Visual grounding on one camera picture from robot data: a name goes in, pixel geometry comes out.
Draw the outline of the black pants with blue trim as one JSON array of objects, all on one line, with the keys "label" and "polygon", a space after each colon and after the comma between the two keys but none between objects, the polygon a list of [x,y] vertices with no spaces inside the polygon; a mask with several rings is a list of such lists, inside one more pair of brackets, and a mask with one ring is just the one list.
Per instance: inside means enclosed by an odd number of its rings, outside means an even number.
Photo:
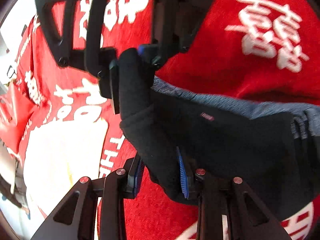
[{"label": "black pants with blue trim", "polygon": [[119,64],[120,127],[167,196],[185,202],[177,156],[241,177],[284,220],[319,196],[319,107],[196,94],[151,74],[136,49]]}]

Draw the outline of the red wedding bedspread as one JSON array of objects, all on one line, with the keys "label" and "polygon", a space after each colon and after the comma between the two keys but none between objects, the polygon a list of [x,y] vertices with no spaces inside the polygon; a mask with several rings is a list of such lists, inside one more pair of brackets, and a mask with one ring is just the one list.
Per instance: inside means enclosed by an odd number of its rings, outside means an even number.
[{"label": "red wedding bedspread", "polygon": [[[108,123],[98,178],[135,155],[98,82],[60,69],[34,16],[18,51],[17,85],[38,109],[20,142],[24,164],[30,132],[53,121]],[[319,104],[319,19],[306,0],[216,0],[186,54],[157,72],[195,93],[237,99]]]}]

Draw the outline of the red gift bag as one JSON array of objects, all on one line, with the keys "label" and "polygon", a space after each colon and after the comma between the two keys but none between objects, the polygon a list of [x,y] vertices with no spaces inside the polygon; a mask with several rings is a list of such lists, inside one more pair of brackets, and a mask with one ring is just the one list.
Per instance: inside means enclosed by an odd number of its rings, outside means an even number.
[{"label": "red gift bag", "polygon": [[37,105],[23,95],[13,82],[9,85],[7,93],[1,95],[1,140],[16,154],[25,127],[35,109]]}]

